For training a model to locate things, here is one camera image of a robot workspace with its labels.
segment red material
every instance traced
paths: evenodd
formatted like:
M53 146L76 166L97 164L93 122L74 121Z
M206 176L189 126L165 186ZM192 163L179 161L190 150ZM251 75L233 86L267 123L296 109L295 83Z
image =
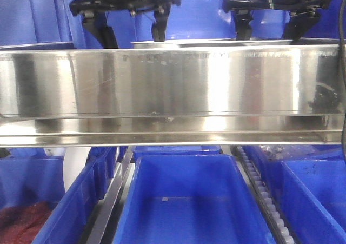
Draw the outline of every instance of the red material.
M30 244L51 214L46 202L0 210L0 244Z

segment blue plastic crate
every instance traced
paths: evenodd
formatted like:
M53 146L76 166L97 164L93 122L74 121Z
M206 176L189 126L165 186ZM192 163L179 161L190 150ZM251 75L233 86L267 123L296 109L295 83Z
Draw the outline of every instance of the blue plastic crate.
M0 0L0 45L71 41L64 0Z
M145 155L206 155L220 154L220 146L195 145L195 146L136 146L133 148L133 157L137 160Z
M90 155L96 157L94 166L96 195L103 199L108 191L111 178L114 177L115 152L117 147L93 147Z
M54 208L33 244L75 244L98 199L90 160L64 191L63 159L0 159L0 208L48 201Z
M283 163L280 206L302 244L346 243L343 160Z
M228 155L137 160L114 243L275 243Z
M43 148L9 148L8 151L11 153L9 158L17 159L42 159L47 158Z
M301 159L338 160L342 159L340 145L286 145L290 147L279 159L265 153L260 146L243 146L248 158L258 169L272 196L279 200L282 191L282 161Z
M305 37L339 38L337 22L341 1L332 0L328 10L321 10L320 21L305 34Z
M122 146L122 147L119 147L118 150L119 150L119 155L116 161L121 161L124 158L125 153L128 150L128 147Z

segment metal rail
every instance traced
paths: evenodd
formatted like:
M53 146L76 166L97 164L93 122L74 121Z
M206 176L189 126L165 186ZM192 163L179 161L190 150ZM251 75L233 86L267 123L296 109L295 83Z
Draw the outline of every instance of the metal rail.
M0 146L335 143L338 45L0 52Z

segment reflective steel surface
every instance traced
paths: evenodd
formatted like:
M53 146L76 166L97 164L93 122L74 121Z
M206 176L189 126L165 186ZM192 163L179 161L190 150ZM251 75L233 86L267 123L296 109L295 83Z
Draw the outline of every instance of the reflective steel surface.
M331 44L2 51L0 146L337 142L337 55Z
M266 46L266 45L291 45L292 40L251 38L251 40L239 41L234 38L219 39L177 39L164 42L139 41L133 42L134 48L195 48L195 47L239 47L239 46ZM337 44L337 39L327 38L302 38L298 44Z

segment black cable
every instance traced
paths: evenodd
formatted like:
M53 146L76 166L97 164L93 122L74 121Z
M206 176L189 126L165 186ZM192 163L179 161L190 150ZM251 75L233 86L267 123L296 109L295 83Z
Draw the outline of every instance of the black cable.
M340 64L340 71L342 73L344 86L346 88L346 56L345 56L345 35L344 35L345 7L346 7L346 0L342 0L340 11L339 11L339 18L338 18L338 28L339 28L339 37L340 37L339 64ZM346 113L344 118L344 124L342 127L341 147L342 147L343 157L346 161Z

